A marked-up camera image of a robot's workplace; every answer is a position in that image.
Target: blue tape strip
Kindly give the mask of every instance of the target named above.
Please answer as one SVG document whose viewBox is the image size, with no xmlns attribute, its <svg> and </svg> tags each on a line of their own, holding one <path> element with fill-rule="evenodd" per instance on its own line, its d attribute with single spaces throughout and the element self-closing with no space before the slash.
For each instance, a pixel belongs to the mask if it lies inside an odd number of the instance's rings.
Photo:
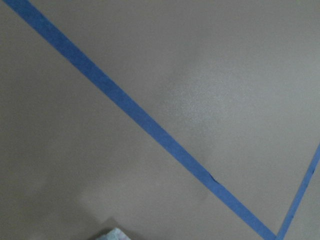
<svg viewBox="0 0 320 240">
<path fill-rule="evenodd" d="M 27 0 L 4 0 L 31 27 L 44 37 L 57 51 L 68 59 L 81 73 L 104 92 L 115 104 L 127 113 L 141 128 L 150 134 L 175 159 L 188 169 L 213 194 L 226 204 L 235 214 L 246 222 L 264 240 L 274 240 L 273 234 L 224 186 L 176 142 L 158 123 L 156 123 L 119 86 L 102 72 L 85 54 L 60 32 Z"/>
<path fill-rule="evenodd" d="M 299 207 L 299 204 L 307 190 L 307 187 L 310 183 L 310 180 L 316 170 L 316 167 L 318 165 L 318 162 L 320 160 L 320 144 L 319 146 L 317 147 L 316 151 L 315 151 L 315 154 L 313 156 L 313 159 L 304 175 L 304 178 L 301 182 L 301 185 L 292 201 L 292 204 L 283 220 L 283 223 L 280 227 L 280 230 L 276 236 L 276 240 L 283 240 L 289 227 L 290 227 L 290 224 L 292 222 L 292 220 L 294 219 L 294 216 L 297 212 L 297 209 Z"/>
</svg>

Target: patterned fabric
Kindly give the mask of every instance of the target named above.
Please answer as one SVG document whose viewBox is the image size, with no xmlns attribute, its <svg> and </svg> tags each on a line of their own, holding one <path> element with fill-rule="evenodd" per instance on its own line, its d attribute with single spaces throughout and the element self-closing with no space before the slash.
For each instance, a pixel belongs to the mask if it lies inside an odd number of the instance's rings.
<svg viewBox="0 0 320 240">
<path fill-rule="evenodd" d="M 102 235 L 95 240 L 130 240 L 119 228 L 115 228 L 106 235 Z"/>
</svg>

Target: blue tape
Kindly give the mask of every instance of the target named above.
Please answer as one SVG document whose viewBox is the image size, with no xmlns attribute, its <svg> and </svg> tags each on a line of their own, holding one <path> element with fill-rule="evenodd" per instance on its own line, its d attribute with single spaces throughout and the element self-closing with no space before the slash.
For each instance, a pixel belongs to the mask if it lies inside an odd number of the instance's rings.
<svg viewBox="0 0 320 240">
<path fill-rule="evenodd" d="M 283 223 L 280 227 L 280 230 L 276 236 L 276 240 L 283 240 L 289 227 L 290 227 L 290 224 L 292 222 L 292 220 L 294 219 L 294 216 L 298 210 L 298 207 L 300 205 L 300 202 L 307 190 L 307 187 L 310 183 L 310 180 L 316 170 L 316 167 L 319 163 L 319 160 L 320 160 L 320 144 L 319 146 L 317 147 L 316 151 L 315 151 L 315 154 L 313 156 L 313 159 L 304 175 L 304 178 L 301 182 L 301 185 L 292 201 L 292 204 L 283 220 Z"/>
<path fill-rule="evenodd" d="M 275 234 L 273 234 L 224 186 L 218 183 L 197 160 L 195 160 L 137 103 L 104 74 L 87 56 L 85 56 L 85 54 L 83 54 L 62 32 L 31 5 L 31 3 L 27 0 L 4 0 L 4 2 L 6 2 L 57 51 L 68 59 L 81 73 L 104 92 L 115 104 L 150 134 L 176 160 L 188 169 L 264 240 L 275 239 Z"/>
</svg>

